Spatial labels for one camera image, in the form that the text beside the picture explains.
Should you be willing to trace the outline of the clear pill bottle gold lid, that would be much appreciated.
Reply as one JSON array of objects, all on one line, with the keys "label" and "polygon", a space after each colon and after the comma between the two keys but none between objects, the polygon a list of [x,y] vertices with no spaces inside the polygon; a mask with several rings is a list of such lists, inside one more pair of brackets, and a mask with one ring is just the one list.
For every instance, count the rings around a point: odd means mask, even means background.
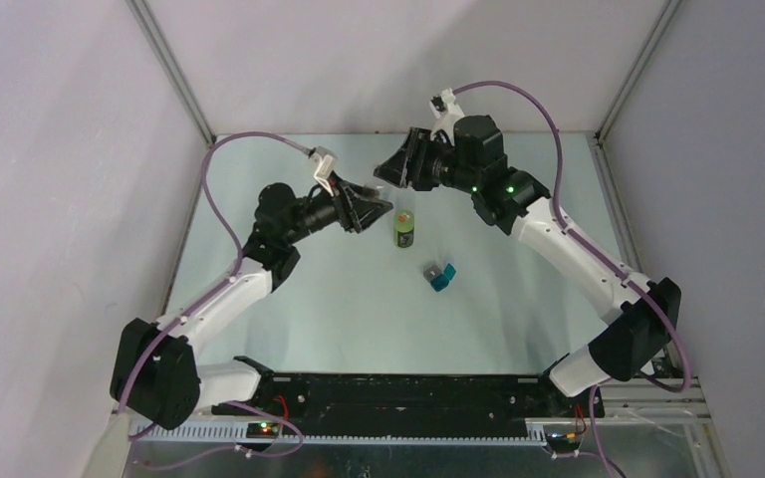
[{"label": "clear pill bottle gold lid", "polygon": [[379,184],[367,184],[364,186],[366,198],[372,204],[381,205],[386,208],[393,208],[393,203],[390,201],[391,189],[386,185]]}]

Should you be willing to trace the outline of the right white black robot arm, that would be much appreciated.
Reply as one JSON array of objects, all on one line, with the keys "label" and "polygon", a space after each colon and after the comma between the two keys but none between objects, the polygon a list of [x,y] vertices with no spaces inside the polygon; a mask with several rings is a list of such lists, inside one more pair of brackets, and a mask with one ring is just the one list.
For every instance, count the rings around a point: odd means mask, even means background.
[{"label": "right white black robot arm", "polygon": [[628,381],[671,341],[680,288],[653,281],[610,256],[530,173],[508,163],[501,130],[490,116],[466,116],[449,131],[413,127],[396,152],[374,170],[398,188],[437,186],[470,195],[477,215],[531,247],[575,284],[606,328],[555,362],[539,390],[543,409],[564,416],[580,393],[609,379]]}]

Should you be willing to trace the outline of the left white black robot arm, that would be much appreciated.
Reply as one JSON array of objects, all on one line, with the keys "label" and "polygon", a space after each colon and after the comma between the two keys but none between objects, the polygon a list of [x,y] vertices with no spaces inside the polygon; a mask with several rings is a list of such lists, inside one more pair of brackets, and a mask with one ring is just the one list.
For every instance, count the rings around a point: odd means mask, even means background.
[{"label": "left white black robot arm", "polygon": [[275,292],[300,260],[297,243],[337,224],[362,233],[393,205],[369,187],[332,174],[299,197],[286,183],[258,196],[255,222],[241,255],[190,305],[152,322],[134,319],[123,329],[110,384],[120,409],[131,409],[171,430],[201,409],[237,401],[263,414],[275,401],[274,386],[240,358],[200,364],[198,357],[235,319]]}]

